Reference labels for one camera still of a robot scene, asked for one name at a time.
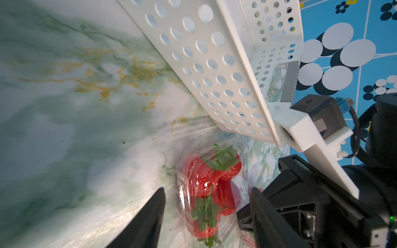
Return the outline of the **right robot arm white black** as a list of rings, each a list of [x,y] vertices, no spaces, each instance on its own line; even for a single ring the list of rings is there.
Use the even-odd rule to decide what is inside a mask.
[[[278,160],[237,213],[256,248],[394,248],[397,245],[397,95],[357,116],[342,98],[308,95],[278,116],[305,154]]]

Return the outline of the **red strawberry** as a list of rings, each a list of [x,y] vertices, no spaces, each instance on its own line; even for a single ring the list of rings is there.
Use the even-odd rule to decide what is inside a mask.
[[[232,181],[219,181],[213,193],[213,199],[223,216],[235,213],[242,203],[240,190]]]
[[[218,238],[220,217],[221,209],[214,197],[214,186],[212,186],[209,195],[198,196],[192,200],[189,224],[191,235],[207,248],[213,248],[220,242]]]
[[[211,182],[230,181],[242,169],[242,161],[232,145],[214,144],[213,156],[202,156],[203,162],[210,168]]]

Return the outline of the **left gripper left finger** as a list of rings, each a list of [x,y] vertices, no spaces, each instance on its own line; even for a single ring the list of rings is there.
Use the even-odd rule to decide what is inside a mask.
[[[156,248],[166,204],[164,188],[159,188],[108,248]]]

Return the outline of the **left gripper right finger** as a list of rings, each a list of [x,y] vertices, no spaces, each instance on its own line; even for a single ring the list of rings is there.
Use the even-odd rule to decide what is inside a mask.
[[[250,193],[250,211],[258,248],[308,248],[257,188]]]

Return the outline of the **white perforated plastic basket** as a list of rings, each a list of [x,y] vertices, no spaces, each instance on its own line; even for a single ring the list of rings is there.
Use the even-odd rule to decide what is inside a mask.
[[[276,70],[297,75],[304,36],[299,1],[121,1],[223,131],[283,145],[276,122],[290,100],[267,94]]]

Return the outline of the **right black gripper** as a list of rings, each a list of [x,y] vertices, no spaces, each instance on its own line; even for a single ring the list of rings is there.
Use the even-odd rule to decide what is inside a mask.
[[[359,189],[351,196],[297,155],[278,160],[279,175],[259,190],[308,248],[394,248],[397,245],[397,171],[342,167]],[[254,234],[250,202],[238,226]]]

